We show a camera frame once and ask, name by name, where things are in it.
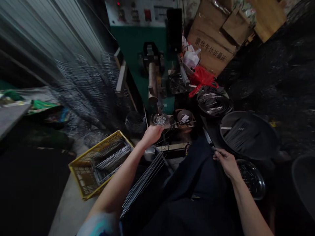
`cardboard box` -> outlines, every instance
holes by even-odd
[[[224,47],[216,43],[213,38],[201,31],[195,30],[189,33],[188,40],[194,46],[195,50],[201,48],[201,61],[199,65],[213,73],[215,77],[221,73],[234,57],[235,53],[226,50]]]
[[[201,49],[200,65],[215,77],[220,75],[251,34],[249,22],[243,17],[238,9],[230,15],[224,13],[211,0],[202,0],[199,5],[187,40],[195,50]]]

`forearm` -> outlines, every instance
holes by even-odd
[[[245,236],[273,235],[242,178],[232,180]]]
[[[112,179],[105,186],[86,220],[88,220],[92,215],[101,212],[116,213],[119,215],[121,207],[135,178],[139,161],[145,149],[146,146],[141,141],[136,145],[134,150],[130,153],[118,171],[113,175]]]

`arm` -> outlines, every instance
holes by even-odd
[[[225,174],[232,181],[244,235],[273,236],[241,176],[235,157],[224,149],[216,148],[213,159],[221,162]]]
[[[105,186],[85,221],[103,212],[112,213],[119,219],[121,207],[134,180],[140,158],[144,151],[160,138],[162,131],[162,126],[150,126],[146,130],[141,141]]]

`metal bowl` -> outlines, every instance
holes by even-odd
[[[237,159],[236,163],[253,199],[256,201],[263,199],[266,193],[266,186],[257,167],[243,159]]]
[[[157,114],[155,114],[152,121],[155,125],[163,126],[168,122],[168,116],[165,113],[162,113],[159,116]]]
[[[182,110],[177,114],[177,121],[182,124],[189,124],[193,120],[193,114],[188,110]]]

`machine control panel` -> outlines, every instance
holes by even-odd
[[[105,0],[111,26],[165,27],[167,9],[177,0]]]

